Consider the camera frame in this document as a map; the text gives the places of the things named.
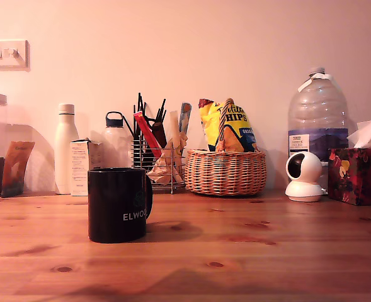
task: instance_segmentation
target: black container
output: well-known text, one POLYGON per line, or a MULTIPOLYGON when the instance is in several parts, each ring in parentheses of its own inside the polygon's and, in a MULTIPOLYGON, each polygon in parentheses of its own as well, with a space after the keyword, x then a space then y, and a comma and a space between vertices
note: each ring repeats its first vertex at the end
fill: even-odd
POLYGON ((90 170, 88 191, 91 241, 128 242, 146 234, 153 191, 145 169, 90 170))

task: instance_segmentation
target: tissue box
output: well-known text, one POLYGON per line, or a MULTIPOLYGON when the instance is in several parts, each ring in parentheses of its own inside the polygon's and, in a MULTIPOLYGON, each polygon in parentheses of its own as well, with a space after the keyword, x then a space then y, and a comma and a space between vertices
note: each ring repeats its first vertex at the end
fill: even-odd
POLYGON ((331 149, 328 196, 354 205, 371 205, 371 148, 331 149))
POLYGON ((71 142, 71 195, 88 195, 88 171, 103 165, 103 144, 79 140, 71 142))

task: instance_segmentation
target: white water bottle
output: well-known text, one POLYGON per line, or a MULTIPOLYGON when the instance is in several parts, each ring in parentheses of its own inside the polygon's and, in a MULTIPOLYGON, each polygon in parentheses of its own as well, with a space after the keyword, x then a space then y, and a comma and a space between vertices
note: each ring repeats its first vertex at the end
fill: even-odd
POLYGON ((130 167, 131 165, 130 142, 132 136, 123 127, 124 120, 128 125, 129 131, 131 131, 127 120, 121 112, 110 111, 105 116, 106 128, 101 135, 104 145, 104 167, 106 168, 130 167), (108 115, 111 113, 119 114, 121 118, 109 118, 108 115))
POLYGON ((59 124, 55 136, 55 192, 57 194, 71 193, 71 141, 78 139, 79 135, 74 124, 74 105, 59 104, 59 124))

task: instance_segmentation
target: snack bag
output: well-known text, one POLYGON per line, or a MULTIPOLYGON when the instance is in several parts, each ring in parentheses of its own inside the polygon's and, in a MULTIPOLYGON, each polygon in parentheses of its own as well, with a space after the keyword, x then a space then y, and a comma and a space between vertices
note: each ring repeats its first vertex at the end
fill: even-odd
MULTIPOLYGON (((219 142, 220 112, 224 103, 218 104, 209 99, 199 100, 199 113, 207 137, 209 151, 216 151, 219 142)), ((258 152, 253 129, 241 107, 231 104, 224 124, 226 152, 258 152)))

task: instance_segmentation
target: bottle cap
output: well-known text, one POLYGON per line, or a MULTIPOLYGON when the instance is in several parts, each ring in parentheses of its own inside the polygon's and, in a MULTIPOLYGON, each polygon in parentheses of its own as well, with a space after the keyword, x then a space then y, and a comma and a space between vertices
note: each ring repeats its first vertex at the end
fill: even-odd
POLYGON ((58 109, 60 115, 74 115, 73 104, 59 104, 58 109))
POLYGON ((324 67, 312 67, 310 70, 309 70, 309 75, 310 76, 313 76, 314 74, 325 74, 325 68, 324 67))

